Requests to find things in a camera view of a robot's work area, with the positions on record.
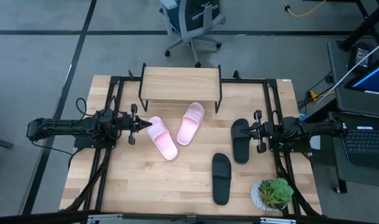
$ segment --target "pink slide sandal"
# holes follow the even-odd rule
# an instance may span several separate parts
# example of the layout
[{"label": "pink slide sandal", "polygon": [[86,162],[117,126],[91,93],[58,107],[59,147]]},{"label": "pink slide sandal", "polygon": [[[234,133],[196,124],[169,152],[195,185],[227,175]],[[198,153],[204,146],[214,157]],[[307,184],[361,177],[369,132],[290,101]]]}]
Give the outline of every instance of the pink slide sandal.
[{"label": "pink slide sandal", "polygon": [[175,159],[178,156],[178,149],[172,141],[170,132],[167,130],[162,119],[154,116],[149,119],[149,122],[152,123],[152,126],[147,128],[147,133],[160,153],[169,161]]},{"label": "pink slide sandal", "polygon": [[177,135],[177,142],[183,146],[189,145],[197,129],[203,121],[204,109],[200,103],[192,103],[184,117]]}]

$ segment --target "blue screen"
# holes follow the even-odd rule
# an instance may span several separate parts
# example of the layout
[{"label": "blue screen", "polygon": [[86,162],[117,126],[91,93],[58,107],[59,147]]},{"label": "blue screen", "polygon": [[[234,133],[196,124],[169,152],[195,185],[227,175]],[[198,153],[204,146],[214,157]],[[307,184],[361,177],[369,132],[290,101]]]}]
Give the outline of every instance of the blue screen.
[{"label": "blue screen", "polygon": [[379,92],[379,67],[353,85],[363,90]]}]

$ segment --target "green succulent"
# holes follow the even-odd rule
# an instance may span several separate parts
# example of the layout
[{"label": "green succulent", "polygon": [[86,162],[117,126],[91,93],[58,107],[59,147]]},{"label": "green succulent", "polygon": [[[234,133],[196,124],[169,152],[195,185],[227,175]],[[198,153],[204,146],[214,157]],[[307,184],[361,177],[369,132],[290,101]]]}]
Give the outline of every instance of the green succulent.
[{"label": "green succulent", "polygon": [[283,178],[264,180],[260,187],[261,201],[269,208],[282,210],[294,193]]}]

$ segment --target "slide sandal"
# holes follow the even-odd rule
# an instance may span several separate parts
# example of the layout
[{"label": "slide sandal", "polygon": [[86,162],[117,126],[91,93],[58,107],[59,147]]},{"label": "slide sandal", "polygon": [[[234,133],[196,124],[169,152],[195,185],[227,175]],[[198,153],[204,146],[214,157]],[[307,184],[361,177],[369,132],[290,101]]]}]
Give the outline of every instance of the slide sandal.
[{"label": "slide sandal", "polygon": [[216,153],[212,162],[213,199],[217,205],[226,205],[231,187],[231,162],[222,153]]},{"label": "slide sandal", "polygon": [[189,145],[194,138],[197,129],[203,121],[204,109],[200,103],[190,104],[182,118],[181,127],[177,135],[177,142],[183,146]]},{"label": "slide sandal", "polygon": [[147,128],[147,133],[160,153],[169,161],[175,159],[178,156],[178,149],[172,141],[170,132],[167,130],[162,119],[154,116],[149,119],[149,122],[152,123],[152,126]]},{"label": "slide sandal", "polygon": [[236,120],[231,127],[231,138],[233,147],[233,158],[239,164],[245,164],[249,161],[250,137],[242,133],[249,127],[249,122],[246,119]]}]

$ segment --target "white plant pot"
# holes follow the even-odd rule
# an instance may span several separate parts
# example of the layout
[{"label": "white plant pot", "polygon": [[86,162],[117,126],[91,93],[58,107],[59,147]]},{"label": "white plant pot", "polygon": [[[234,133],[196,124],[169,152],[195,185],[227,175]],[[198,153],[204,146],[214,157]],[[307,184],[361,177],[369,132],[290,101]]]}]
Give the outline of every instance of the white plant pot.
[{"label": "white plant pot", "polygon": [[269,208],[267,207],[263,201],[261,200],[261,197],[260,197],[260,190],[259,190],[259,187],[260,185],[263,183],[263,181],[265,180],[259,180],[257,181],[252,187],[251,187],[251,191],[250,191],[250,197],[251,197],[251,200],[253,201],[253,203],[261,210],[264,210],[264,211],[270,211],[270,212],[275,212],[275,211],[279,211],[279,209],[275,209],[275,208]]}]

